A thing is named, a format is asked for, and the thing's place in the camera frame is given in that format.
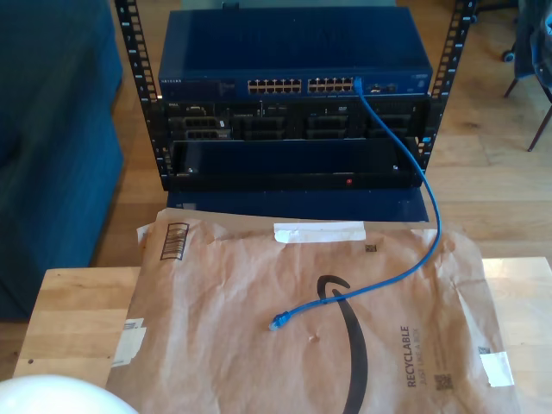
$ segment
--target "chair leg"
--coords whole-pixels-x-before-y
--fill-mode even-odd
[[[546,116],[543,119],[543,122],[541,123],[541,126],[538,127],[538,131],[536,132],[535,138],[533,138],[533,142],[531,145],[529,145],[528,152],[533,151],[533,148],[535,147],[538,140],[541,138],[541,135],[543,134],[544,129],[548,125],[550,118],[552,117],[552,107],[550,107],[549,111],[546,113]]]
[[[504,94],[504,97],[509,97],[510,96],[510,92],[514,89],[514,87],[518,84],[518,80],[517,79],[514,79],[512,80],[510,86],[508,86],[508,91],[506,91],[506,93]]]

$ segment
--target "blue ethernet cable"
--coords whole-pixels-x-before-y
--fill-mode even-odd
[[[433,204],[433,208],[435,210],[435,216],[437,221],[437,234],[435,236],[435,239],[433,241],[433,244],[431,245],[428,252],[425,254],[425,256],[413,267],[411,267],[409,270],[407,270],[404,273],[401,273],[398,276],[395,276],[393,278],[383,280],[378,283],[374,283],[373,285],[369,285],[366,287],[363,287],[357,291],[350,292],[338,297],[333,298],[324,298],[315,300],[313,302],[309,302],[308,304],[302,304],[298,306],[295,309],[289,310],[284,313],[280,313],[279,315],[276,315],[273,319],[273,321],[269,325],[270,330],[278,330],[282,326],[284,326],[286,323],[289,322],[289,320],[297,315],[300,312],[307,311],[312,308],[316,308],[318,306],[321,306],[323,304],[333,304],[334,302],[340,301],[340,300],[346,300],[349,298],[353,298],[355,296],[361,295],[362,293],[375,291],[376,289],[380,289],[381,287],[385,287],[388,285],[392,285],[393,283],[397,283],[402,279],[405,279],[407,276],[410,276],[415,271],[417,271],[420,267],[425,265],[430,257],[433,255],[433,253],[437,249],[437,245],[439,244],[439,241],[441,240],[441,231],[442,231],[442,224],[441,224],[441,213],[439,212],[439,206],[437,205],[437,201],[435,199],[435,195],[433,194],[433,191],[431,190],[430,183],[425,178],[425,175],[423,174],[422,168],[420,168],[420,165],[418,165],[416,159],[411,154],[411,152],[408,150],[408,148],[403,144],[403,142],[385,125],[385,123],[381,120],[381,118],[374,112],[370,104],[367,102],[367,100],[364,98],[364,90],[362,88],[362,79],[361,78],[354,78],[353,82],[353,88],[354,91],[358,94],[359,98],[361,99],[362,103],[364,104],[364,107],[366,108],[367,112],[370,114],[370,116],[376,121],[381,128],[383,128],[387,134],[393,139],[393,142],[398,146],[398,148],[406,155],[406,158],[412,163],[414,168],[416,169],[417,174],[422,179],[423,183],[425,184],[425,188],[427,188],[428,193],[430,195],[431,203]]]

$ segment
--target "white tape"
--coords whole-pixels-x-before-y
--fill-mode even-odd
[[[366,240],[363,222],[275,223],[280,243],[327,243]]]
[[[141,343],[144,340],[147,328],[142,328],[143,318],[127,319],[124,323],[124,329],[121,333],[121,339],[115,351],[112,367],[128,365],[130,361],[138,354]]]
[[[480,354],[483,368],[491,386],[513,386],[514,379],[511,376],[510,362],[506,352],[495,354]]]

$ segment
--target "qr code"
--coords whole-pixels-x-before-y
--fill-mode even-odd
[[[449,373],[435,375],[435,384],[437,391],[452,390],[452,377]]]

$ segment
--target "network switch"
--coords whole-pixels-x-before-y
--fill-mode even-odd
[[[420,96],[431,75],[407,8],[208,9],[171,12],[159,81],[168,103],[273,101],[352,97],[355,77]]]

